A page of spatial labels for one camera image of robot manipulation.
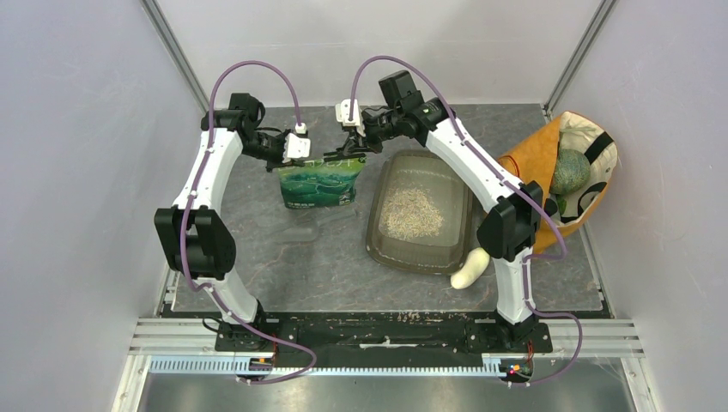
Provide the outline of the black bag clip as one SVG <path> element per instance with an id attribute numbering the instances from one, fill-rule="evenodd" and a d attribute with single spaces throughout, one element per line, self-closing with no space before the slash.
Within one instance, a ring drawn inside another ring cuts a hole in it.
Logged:
<path id="1" fill-rule="evenodd" d="M 326 152 L 323 155 L 324 161 L 342 161 L 347 159 L 356 159 L 365 157 L 367 155 L 366 148 L 338 148 L 331 152 Z"/>

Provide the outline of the green litter bag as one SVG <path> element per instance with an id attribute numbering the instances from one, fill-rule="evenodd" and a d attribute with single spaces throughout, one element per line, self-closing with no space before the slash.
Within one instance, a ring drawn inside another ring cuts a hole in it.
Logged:
<path id="1" fill-rule="evenodd" d="M 284 206 L 314 209 L 345 206 L 356 198 L 355 182 L 367 158 L 305 161 L 302 167 L 277 170 Z"/>

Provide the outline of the clear plastic scoop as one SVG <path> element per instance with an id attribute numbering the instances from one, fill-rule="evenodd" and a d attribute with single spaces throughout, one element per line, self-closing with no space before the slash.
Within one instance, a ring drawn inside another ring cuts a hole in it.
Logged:
<path id="1" fill-rule="evenodd" d="M 276 231 L 273 233 L 272 239 L 276 243 L 310 242 L 320 235 L 320 231 L 323 226 L 356 216 L 357 212 L 354 209 L 342 209 L 328 212 L 327 214 L 321 215 L 311 221 Z"/>

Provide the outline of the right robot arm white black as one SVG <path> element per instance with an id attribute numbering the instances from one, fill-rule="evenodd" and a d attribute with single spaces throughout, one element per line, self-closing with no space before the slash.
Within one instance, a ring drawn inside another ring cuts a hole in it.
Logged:
<path id="1" fill-rule="evenodd" d="M 441 95 L 425 100 L 411 73 L 400 70 L 379 80 L 385 110 L 373 115 L 354 98 L 343 105 L 342 123 L 354 128 L 364 150 L 406 136 L 442 159 L 469 187 L 485 218 L 477 229 L 479 246 L 494 262 L 498 300 L 495 339 L 507 351 L 526 345 L 537 325 L 531 298 L 530 255 L 541 217 L 543 189 L 508 172 L 465 130 Z"/>

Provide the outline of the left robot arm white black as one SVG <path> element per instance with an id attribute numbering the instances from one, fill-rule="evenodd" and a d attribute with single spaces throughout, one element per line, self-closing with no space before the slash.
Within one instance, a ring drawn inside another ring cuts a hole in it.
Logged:
<path id="1" fill-rule="evenodd" d="M 201 120 L 197 157 L 183 189 L 171 206 L 154 215 L 169 267 L 185 278 L 190 290 L 204 292 L 213 301 L 221 334 L 236 332 L 237 340 L 253 351 L 280 340 L 261 322 L 263 308 L 234 268 L 237 247 L 220 216 L 221 201 L 239 157 L 261 160 L 272 171 L 310 153 L 304 134 L 263 128 L 264 116 L 264 104 L 248 93 L 233 94 L 226 109 L 209 109 Z"/>

